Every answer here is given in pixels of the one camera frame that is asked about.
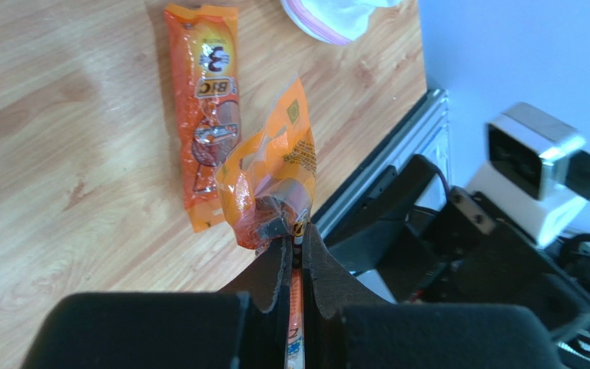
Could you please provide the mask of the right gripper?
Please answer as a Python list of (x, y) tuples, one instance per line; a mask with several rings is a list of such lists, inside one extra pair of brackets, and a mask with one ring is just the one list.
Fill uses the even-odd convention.
[(413, 155), (401, 171), (388, 166), (324, 237), (327, 250), (351, 272), (377, 266), (400, 303), (518, 305), (532, 311), (554, 341), (568, 342), (590, 328), (590, 294), (493, 214), (484, 197), (454, 187), (427, 224), (406, 222), (436, 179), (446, 201), (448, 178), (424, 155)]

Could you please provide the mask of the orange toothbrush pack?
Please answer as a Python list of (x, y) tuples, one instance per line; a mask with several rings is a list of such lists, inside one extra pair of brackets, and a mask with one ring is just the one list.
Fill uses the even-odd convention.
[(306, 366), (302, 243), (316, 175), (307, 98), (295, 77), (260, 130), (233, 149), (215, 174), (224, 217), (241, 247), (262, 254), (278, 238), (292, 244), (286, 272), (290, 278), (284, 339), (287, 368)]

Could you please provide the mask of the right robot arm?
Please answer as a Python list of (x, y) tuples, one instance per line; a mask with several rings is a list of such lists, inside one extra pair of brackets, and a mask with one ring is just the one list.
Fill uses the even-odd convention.
[(510, 304), (528, 308), (569, 368), (590, 368), (590, 234), (542, 251), (481, 191), (450, 188), (439, 210), (417, 198), (439, 174), (415, 155), (388, 167), (325, 237), (356, 274), (376, 270), (398, 303)]

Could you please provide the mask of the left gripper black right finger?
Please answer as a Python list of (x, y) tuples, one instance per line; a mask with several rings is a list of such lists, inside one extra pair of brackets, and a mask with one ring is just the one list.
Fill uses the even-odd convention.
[(308, 368), (560, 368), (557, 347), (527, 308), (502, 304), (391, 304), (326, 249), (303, 239)]

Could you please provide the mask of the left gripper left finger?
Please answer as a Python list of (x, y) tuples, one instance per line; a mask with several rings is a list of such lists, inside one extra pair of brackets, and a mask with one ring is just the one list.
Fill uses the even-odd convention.
[(25, 368), (283, 368), (292, 243), (217, 292), (84, 292), (47, 315)]

